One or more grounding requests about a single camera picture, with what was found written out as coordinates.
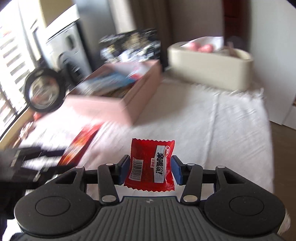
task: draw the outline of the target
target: wooden floor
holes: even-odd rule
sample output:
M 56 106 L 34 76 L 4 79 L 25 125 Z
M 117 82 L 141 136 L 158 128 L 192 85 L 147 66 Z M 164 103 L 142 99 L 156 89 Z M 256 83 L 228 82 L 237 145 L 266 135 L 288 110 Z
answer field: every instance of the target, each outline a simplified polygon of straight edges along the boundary
M 296 130 L 271 122 L 274 146 L 275 194 L 283 201 L 291 218 L 286 241 L 296 241 Z

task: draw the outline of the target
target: red package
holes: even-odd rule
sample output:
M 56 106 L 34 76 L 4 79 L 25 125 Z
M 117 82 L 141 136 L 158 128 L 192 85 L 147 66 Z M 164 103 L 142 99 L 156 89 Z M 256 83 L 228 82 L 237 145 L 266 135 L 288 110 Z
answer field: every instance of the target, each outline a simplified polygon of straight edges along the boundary
M 175 141 L 139 140 L 131 142 L 130 170 L 124 185 L 143 191 L 175 190 L 170 157 Z
M 41 117 L 45 116 L 47 113 L 38 113 L 38 112 L 35 112 L 34 115 L 33 115 L 33 119 L 34 121 L 38 121 Z
M 77 166 L 101 126 L 102 123 L 91 127 L 84 127 L 72 141 L 70 146 L 65 150 L 58 166 L 65 166 L 68 164 Z

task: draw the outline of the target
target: white blanket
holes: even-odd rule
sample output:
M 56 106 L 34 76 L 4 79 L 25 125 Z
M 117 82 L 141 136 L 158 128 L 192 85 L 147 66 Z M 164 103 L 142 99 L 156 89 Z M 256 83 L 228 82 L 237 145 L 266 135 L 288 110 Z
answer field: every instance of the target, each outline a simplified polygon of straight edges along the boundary
M 63 105 L 37 121 L 36 129 L 22 146 L 67 147 L 83 126 L 97 122 L 100 120 L 80 116 Z M 130 154 L 132 138 L 175 140 L 173 154 L 184 163 L 196 163 L 205 169 L 223 165 L 273 192 L 270 126 L 258 91 L 229 93 L 166 80 L 133 127 L 105 123 L 80 165 L 96 169 L 104 163 L 117 163 L 123 155 Z M 159 195 L 180 198 L 184 187 L 175 183 L 175 188 L 175 191 L 154 193 L 116 187 L 120 198 Z M 204 185 L 202 198 L 212 192 L 212 185 Z M 97 199 L 97 185 L 89 185 L 88 194 Z

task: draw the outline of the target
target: beige container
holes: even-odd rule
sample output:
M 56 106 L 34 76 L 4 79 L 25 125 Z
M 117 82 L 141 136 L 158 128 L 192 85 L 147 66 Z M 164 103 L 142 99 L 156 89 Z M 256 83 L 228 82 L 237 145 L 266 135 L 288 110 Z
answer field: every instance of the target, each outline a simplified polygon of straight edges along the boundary
M 231 91 L 248 89 L 253 68 L 249 53 L 235 49 L 239 58 L 200 53 L 181 47 L 185 43 L 179 42 L 168 48 L 169 66 L 175 76 Z

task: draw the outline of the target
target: brown curtain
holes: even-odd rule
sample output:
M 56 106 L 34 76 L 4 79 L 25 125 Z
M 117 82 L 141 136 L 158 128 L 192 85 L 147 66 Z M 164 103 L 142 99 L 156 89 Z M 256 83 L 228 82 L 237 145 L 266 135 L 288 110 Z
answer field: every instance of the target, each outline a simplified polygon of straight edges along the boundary
M 161 41 L 161 61 L 168 65 L 167 48 L 173 44 L 169 0 L 129 0 L 138 29 L 156 28 Z

